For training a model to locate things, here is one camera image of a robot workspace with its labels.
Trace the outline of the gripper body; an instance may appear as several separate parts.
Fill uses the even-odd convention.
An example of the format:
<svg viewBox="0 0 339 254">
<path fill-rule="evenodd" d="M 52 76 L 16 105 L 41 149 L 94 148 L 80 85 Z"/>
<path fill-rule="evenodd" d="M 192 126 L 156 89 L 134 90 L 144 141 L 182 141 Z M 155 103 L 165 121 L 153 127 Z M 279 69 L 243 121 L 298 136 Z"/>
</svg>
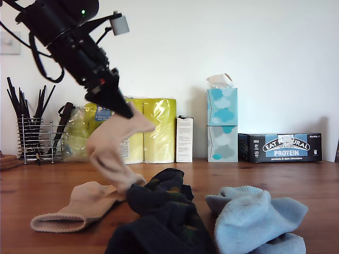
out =
<svg viewBox="0 0 339 254">
<path fill-rule="evenodd" d="M 102 85 L 119 80 L 117 69 L 110 69 L 105 52 L 89 35 L 84 25 L 68 30 L 47 46 L 53 58 L 88 92 L 102 90 Z"/>
</svg>

